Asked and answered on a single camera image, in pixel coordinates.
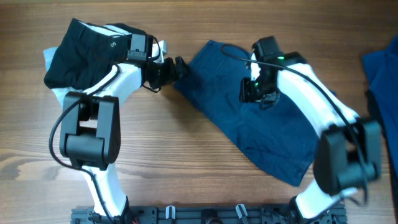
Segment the dark blue shorts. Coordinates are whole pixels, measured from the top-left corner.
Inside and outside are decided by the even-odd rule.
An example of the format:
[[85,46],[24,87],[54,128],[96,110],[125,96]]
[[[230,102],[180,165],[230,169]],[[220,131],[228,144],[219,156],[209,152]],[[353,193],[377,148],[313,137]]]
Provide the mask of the dark blue shorts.
[[313,162],[319,137],[285,94],[270,109],[239,101],[244,62],[221,53],[209,40],[189,63],[190,73],[174,87],[212,121],[260,170],[298,187]]

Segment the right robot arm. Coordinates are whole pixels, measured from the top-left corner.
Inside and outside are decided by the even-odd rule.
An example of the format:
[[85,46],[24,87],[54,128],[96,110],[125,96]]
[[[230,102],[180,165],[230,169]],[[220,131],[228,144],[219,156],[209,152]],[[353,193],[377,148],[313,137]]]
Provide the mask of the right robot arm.
[[251,77],[241,82],[240,101],[275,106],[288,96],[319,137],[313,164],[314,181],[280,211],[287,223],[317,222],[331,215],[341,201],[359,189],[368,199],[368,185],[381,177],[381,128],[345,106],[317,78],[298,53],[283,53],[273,36],[252,45],[247,59]]

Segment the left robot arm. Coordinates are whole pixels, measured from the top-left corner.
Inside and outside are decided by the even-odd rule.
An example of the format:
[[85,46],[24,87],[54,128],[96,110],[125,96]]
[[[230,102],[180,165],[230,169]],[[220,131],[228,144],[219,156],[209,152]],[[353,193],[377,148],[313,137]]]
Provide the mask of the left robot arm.
[[51,133],[52,157],[81,172],[95,201],[95,223],[128,223],[131,214],[115,167],[121,148],[120,105],[134,91],[157,93],[187,76],[183,58],[165,58],[151,35],[66,35],[50,71],[68,88]]

